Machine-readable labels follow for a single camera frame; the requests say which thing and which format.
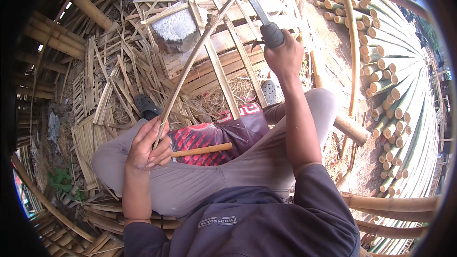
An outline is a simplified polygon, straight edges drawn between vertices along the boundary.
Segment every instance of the grey pants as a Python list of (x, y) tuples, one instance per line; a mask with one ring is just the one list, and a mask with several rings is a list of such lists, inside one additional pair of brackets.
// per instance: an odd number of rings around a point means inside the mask
[[(322, 147), (336, 117), (334, 95), (326, 89), (312, 89), (305, 97)], [(182, 217), (209, 195), (236, 186), (264, 186), (287, 198), (295, 178), (286, 153), (284, 104), (268, 107), (265, 116), (269, 124), (276, 126), (248, 151), (228, 163), (195, 166), (170, 162), (151, 170), (152, 209), (162, 215)], [(132, 141), (146, 122), (141, 119), (126, 133), (103, 144), (92, 158), (94, 173), (117, 193), (122, 193), (124, 163)]]

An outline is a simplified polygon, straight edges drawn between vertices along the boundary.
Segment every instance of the dark grey t-shirt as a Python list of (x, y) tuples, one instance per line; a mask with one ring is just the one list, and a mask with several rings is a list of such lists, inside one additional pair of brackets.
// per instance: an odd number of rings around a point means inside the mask
[(151, 224), (124, 230), (125, 256), (358, 256), (357, 225), (322, 165), (298, 175), (295, 204), (263, 187), (234, 187), (206, 199), (173, 239)]

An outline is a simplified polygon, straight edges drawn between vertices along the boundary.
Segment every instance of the black wrapped handle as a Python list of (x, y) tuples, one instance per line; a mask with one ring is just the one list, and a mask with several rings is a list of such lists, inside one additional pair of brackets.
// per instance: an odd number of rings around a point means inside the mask
[(284, 34), (273, 22), (260, 26), (260, 33), (262, 33), (263, 40), (270, 49), (277, 48), (284, 43)]

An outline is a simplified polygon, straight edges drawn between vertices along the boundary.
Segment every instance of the sandal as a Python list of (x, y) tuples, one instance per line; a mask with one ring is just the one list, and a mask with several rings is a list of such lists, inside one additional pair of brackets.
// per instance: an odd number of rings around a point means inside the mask
[(158, 108), (145, 94), (138, 94), (135, 96), (134, 100), (135, 105), (140, 111), (140, 118), (151, 120), (152, 118), (162, 114), (162, 110)]

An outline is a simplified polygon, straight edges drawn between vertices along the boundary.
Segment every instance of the leaf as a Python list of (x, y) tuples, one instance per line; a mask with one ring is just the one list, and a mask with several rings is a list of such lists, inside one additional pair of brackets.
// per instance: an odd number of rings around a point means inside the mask
[(63, 190), (66, 192), (69, 192), (69, 191), (71, 191), (72, 187), (73, 187), (72, 185), (64, 185)]

